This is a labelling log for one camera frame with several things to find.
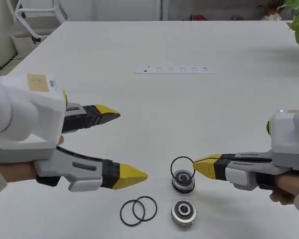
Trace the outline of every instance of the electrical outlet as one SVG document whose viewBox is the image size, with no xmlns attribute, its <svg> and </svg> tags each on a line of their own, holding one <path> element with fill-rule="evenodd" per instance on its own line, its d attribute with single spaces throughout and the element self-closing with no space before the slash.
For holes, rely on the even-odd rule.
<svg viewBox="0 0 299 239">
<path fill-rule="evenodd" d="M 217 74 L 206 66 L 139 66 L 136 74 Z"/>
</svg>

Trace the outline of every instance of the white table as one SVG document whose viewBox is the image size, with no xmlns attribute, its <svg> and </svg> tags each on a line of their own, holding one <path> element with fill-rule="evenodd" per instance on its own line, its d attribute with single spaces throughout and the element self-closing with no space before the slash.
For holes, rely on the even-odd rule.
<svg viewBox="0 0 299 239">
<path fill-rule="evenodd" d="M 207 65 L 218 74 L 134 74 L 139 64 L 166 63 Z M 68 192 L 66 180 L 56 188 L 11 184 L 0 194 L 0 239 L 299 239 L 293 206 L 199 174 L 187 195 L 198 210 L 193 227 L 180 230 L 169 214 L 182 196 L 170 183 L 175 157 L 268 150 L 267 119 L 278 109 L 299 109 L 299 46 L 285 23 L 67 22 L 11 75 L 26 72 L 54 72 L 71 102 L 122 114 L 66 135 L 64 147 L 130 164 L 149 178 L 89 193 Z M 120 207 L 140 195 L 157 200 L 158 214 L 128 228 Z M 144 202 L 150 215 L 152 204 Z M 130 214 L 126 209 L 124 217 Z"/>
</svg>

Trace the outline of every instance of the white chair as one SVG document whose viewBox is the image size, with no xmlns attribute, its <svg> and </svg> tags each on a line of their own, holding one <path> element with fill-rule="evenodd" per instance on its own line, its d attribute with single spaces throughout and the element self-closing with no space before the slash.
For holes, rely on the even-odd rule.
<svg viewBox="0 0 299 239">
<path fill-rule="evenodd" d="M 66 12 L 61 7 L 59 0 L 53 0 L 53 7 L 50 9 L 27 9 L 20 8 L 21 0 L 6 0 L 10 11 L 13 11 L 14 25 L 11 28 L 11 34 L 14 37 L 47 38 L 68 18 Z M 50 13 L 51 16 L 38 16 L 23 18 L 24 14 Z"/>
</svg>

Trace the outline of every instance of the black rubber ring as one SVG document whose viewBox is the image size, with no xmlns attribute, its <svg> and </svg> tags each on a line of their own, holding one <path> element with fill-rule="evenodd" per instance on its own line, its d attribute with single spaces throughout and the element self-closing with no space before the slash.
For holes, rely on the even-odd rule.
<svg viewBox="0 0 299 239">
<path fill-rule="evenodd" d="M 122 217 L 122 211 L 123 211 L 123 208 L 128 204 L 128 203 L 138 203 L 138 204 L 140 204 L 141 206 L 142 206 L 142 208 L 143 208 L 143 216 L 142 216 L 142 219 L 139 219 L 139 222 L 137 222 L 137 223 L 134 223 L 134 224 L 128 224 L 127 222 L 125 222 L 124 220 L 123 220 L 123 217 Z M 121 207 L 121 210 L 120 210 L 120 218 L 121 218 L 121 221 L 122 221 L 122 223 L 124 223 L 126 226 L 128 226 L 128 227 L 135 227 L 135 226 L 137 226 L 138 224 L 140 224 L 142 221 L 143 221 L 143 219 L 144 219 L 144 217 L 145 217 L 145 207 L 144 207 L 144 204 L 143 203 L 141 203 L 140 201 L 138 201 L 138 200 L 128 200 L 127 202 L 125 202 L 123 205 L 122 205 L 122 207 Z"/>
<path fill-rule="evenodd" d="M 173 179 L 175 179 L 177 182 L 178 182 L 178 179 L 175 178 L 175 176 L 174 176 L 174 174 L 173 174 L 173 170 L 172 170 L 172 168 L 173 168 L 173 164 L 174 164 L 178 159 L 181 159 L 181 158 L 186 158 L 186 159 L 188 159 L 189 161 L 191 161 L 192 163 L 194 163 L 194 161 L 191 160 L 191 158 L 189 158 L 189 157 L 187 157 L 187 156 L 180 156 L 180 157 L 177 157 L 176 159 L 173 160 L 173 162 L 172 162 L 171 165 L 170 165 L 170 173 L 171 173 Z M 193 177 L 194 177 L 194 175 L 195 175 L 195 172 L 196 172 L 196 170 L 194 169 L 194 172 L 193 172 L 193 174 L 191 175 L 191 177 L 190 177 L 189 179 L 187 179 L 186 181 L 184 181 L 183 183 L 186 183 L 186 182 L 189 182 L 190 180 L 192 180 Z"/>
<path fill-rule="evenodd" d="M 151 216 L 148 219 L 144 219 L 144 218 L 141 219 L 135 213 L 135 204 L 136 204 L 136 202 L 139 202 L 139 200 L 142 199 L 142 198 L 148 198 L 148 199 L 152 200 L 153 203 L 155 204 L 155 213 L 153 214 L 153 216 Z M 151 198 L 149 196 L 141 196 L 141 197 L 137 198 L 136 201 L 133 203 L 132 211 L 133 211 L 134 217 L 136 217 L 138 220 L 140 220 L 141 222 L 148 222 L 148 221 L 152 220 L 156 216 L 156 214 L 157 214 L 157 203 L 156 203 L 156 201 L 153 198 Z"/>
</svg>

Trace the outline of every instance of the yellow sticker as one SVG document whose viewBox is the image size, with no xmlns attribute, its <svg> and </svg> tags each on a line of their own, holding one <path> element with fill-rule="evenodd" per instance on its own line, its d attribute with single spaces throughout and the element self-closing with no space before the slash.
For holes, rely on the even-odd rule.
<svg viewBox="0 0 299 239">
<path fill-rule="evenodd" d="M 45 75 L 27 74 L 30 91 L 49 92 L 48 83 Z"/>
</svg>

